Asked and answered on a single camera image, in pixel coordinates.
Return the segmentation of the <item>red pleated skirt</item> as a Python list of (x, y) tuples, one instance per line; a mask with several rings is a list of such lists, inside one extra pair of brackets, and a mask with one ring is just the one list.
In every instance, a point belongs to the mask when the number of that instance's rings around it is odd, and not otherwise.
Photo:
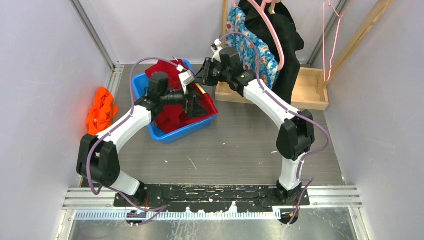
[[(167, 63), (173, 65), (175, 68), (177, 68), (178, 65), (182, 65), (186, 69), (188, 69), (188, 66), (183, 62), (182, 59), (178, 59), (178, 61), (172, 60), (172, 61), (167, 62)], [(162, 74), (159, 82), (154, 83), (153, 87), (149, 87), (147, 93), (149, 95), (151, 95), (152, 97), (158, 99), (159, 102), (163, 105), (163, 108), (167, 105), (175, 105), (175, 104), (182, 105), (182, 103), (183, 103), (183, 93), (184, 93), (183, 89), (181, 89), (177, 92), (174, 92), (173, 90), (167, 90), (166, 87), (167, 87), (167, 83), (168, 83), (168, 75), (165, 72), (154, 73), (150, 77), (150, 80), (158, 79), (159, 78), (158, 73)]]

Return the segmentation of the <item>pink wire hanger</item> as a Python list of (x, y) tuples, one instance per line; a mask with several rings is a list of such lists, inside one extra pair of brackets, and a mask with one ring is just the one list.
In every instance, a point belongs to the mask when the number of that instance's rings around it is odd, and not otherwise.
[(341, 22), (350, 5), (351, 0), (324, 0), (322, 3), (321, 46), (324, 83), (328, 83), (332, 77)]

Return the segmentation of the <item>wooden hanger with metal hook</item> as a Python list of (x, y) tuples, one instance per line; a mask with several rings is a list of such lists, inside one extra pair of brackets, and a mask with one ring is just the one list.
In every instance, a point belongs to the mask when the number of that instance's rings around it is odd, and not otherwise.
[(203, 87), (199, 84), (199, 83), (195, 83), (195, 85), (197, 86), (197, 88), (200, 90), (200, 92), (202, 94), (206, 94), (206, 91), (203, 89)]

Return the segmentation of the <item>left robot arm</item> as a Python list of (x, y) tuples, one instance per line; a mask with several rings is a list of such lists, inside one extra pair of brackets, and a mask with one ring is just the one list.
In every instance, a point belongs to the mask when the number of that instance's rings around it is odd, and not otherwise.
[(119, 152), (141, 129), (147, 127), (166, 106), (181, 106), (190, 118), (208, 113), (200, 104), (201, 94), (191, 85), (196, 82), (190, 70), (178, 75), (180, 89), (172, 89), (165, 72), (155, 72), (148, 80), (144, 94), (134, 102), (130, 110), (107, 129), (96, 135), (86, 134), (80, 141), (76, 172), (89, 180), (89, 186), (98, 183), (102, 187), (126, 195), (133, 206), (141, 206), (146, 200), (144, 183), (121, 170)]

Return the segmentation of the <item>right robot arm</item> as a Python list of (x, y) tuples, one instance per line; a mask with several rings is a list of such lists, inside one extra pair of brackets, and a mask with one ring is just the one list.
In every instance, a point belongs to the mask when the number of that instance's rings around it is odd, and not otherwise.
[(283, 205), (291, 205), (302, 190), (300, 180), (304, 157), (315, 142), (310, 111), (299, 111), (272, 92), (251, 69), (244, 69), (234, 47), (212, 46), (213, 57), (207, 57), (195, 76), (195, 82), (217, 86), (220, 82), (241, 97), (259, 107), (278, 127), (276, 140), (282, 155), (281, 174), (276, 183), (276, 195)]

